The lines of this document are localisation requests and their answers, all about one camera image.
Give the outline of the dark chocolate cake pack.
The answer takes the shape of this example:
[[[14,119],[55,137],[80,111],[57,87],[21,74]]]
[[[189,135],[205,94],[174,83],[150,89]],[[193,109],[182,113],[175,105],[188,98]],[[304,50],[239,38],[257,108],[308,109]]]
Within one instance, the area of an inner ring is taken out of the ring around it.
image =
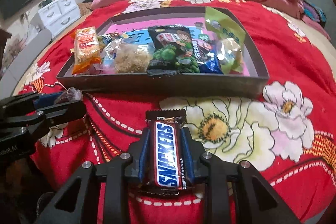
[[[83,100],[82,92],[78,89],[71,87],[64,92],[61,92],[60,96],[58,96],[54,100],[54,104],[58,105],[61,103],[72,102],[72,101],[82,101],[82,100]]]

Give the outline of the snickers bar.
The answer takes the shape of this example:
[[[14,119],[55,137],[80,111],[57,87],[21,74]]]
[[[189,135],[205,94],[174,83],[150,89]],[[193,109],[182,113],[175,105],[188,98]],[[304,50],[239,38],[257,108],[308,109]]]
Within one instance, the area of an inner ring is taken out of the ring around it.
[[[181,137],[186,110],[147,111],[146,121],[150,131],[148,187],[159,194],[187,189]]]

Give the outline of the orange bread snack pack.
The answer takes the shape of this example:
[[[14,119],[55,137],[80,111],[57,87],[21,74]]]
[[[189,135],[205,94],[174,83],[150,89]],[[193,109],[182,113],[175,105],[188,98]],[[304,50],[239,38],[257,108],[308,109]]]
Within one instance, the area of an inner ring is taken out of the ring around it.
[[[91,65],[99,64],[100,44],[95,27],[77,29],[73,33],[74,37],[74,66],[72,74],[86,72]]]

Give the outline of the meat floss cake pack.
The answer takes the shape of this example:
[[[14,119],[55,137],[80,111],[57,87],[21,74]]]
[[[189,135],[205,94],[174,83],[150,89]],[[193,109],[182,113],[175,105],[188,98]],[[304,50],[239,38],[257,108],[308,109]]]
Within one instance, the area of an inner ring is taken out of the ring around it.
[[[146,73],[155,51],[153,42],[138,44],[126,38],[111,41],[101,53],[97,67],[106,73]]]

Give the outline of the green pea snack pack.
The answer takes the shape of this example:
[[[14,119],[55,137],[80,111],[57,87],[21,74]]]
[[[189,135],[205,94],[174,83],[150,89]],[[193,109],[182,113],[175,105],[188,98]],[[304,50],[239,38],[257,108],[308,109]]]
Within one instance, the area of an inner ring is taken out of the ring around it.
[[[152,26],[148,32],[155,51],[147,67],[149,76],[199,73],[189,30],[179,26]]]

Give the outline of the blue oreo pack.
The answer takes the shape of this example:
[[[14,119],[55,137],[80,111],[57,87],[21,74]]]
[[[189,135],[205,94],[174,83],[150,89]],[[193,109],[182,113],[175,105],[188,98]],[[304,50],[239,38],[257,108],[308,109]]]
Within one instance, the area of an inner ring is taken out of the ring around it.
[[[209,42],[193,39],[193,53],[200,73],[222,74],[217,54]]]

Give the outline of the white drawer cabinet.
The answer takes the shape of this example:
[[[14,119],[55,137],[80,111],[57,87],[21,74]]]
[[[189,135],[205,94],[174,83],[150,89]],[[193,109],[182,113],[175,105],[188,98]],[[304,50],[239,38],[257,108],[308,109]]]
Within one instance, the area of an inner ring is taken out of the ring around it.
[[[80,9],[75,0],[54,0],[39,9],[30,24],[37,31],[49,30],[54,39],[80,17]]]

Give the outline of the red floral blanket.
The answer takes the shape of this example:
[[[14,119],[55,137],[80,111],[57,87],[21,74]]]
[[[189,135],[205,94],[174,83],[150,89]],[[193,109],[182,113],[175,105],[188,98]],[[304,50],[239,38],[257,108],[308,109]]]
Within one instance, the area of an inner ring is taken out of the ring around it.
[[[250,161],[300,221],[331,206],[335,80],[323,54],[293,21],[252,1],[125,0],[94,10],[81,26],[98,27],[129,12],[207,5],[229,9],[254,40],[270,75],[261,96],[85,94],[86,118],[52,127],[31,157],[52,188],[60,188],[86,160],[102,164],[125,152],[141,136],[146,110],[185,109],[195,140],[225,161]]]

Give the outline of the dark shallow cardboard tray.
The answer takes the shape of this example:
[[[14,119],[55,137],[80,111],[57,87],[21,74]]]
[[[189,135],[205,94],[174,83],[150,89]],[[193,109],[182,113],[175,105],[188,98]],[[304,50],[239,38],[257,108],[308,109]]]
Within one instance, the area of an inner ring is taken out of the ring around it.
[[[202,6],[177,6],[151,9],[114,16],[105,21],[98,34],[127,32],[145,40],[149,26],[181,24],[195,28],[204,21],[206,8]],[[112,93],[143,93],[168,96],[229,96],[256,98],[269,80],[269,73],[252,38],[245,37],[243,53],[244,73],[216,75],[185,73],[175,76],[150,77],[146,73],[73,75],[74,57],[71,56],[56,76],[65,87],[82,91]]]

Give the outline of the light green snack pack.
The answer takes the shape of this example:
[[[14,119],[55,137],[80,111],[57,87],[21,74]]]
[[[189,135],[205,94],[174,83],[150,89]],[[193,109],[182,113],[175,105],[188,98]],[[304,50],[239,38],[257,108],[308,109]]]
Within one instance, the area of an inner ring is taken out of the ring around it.
[[[229,15],[213,7],[205,9],[205,25],[214,33],[214,51],[224,74],[243,72],[245,30]]]

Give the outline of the colourful folded cloth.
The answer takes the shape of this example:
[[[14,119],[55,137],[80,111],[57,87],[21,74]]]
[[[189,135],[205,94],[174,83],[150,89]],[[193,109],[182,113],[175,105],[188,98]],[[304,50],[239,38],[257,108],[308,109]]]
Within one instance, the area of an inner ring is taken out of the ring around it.
[[[312,21],[317,22],[322,28],[325,27],[327,16],[323,9],[306,0],[303,0],[303,8],[307,17],[309,17]]]

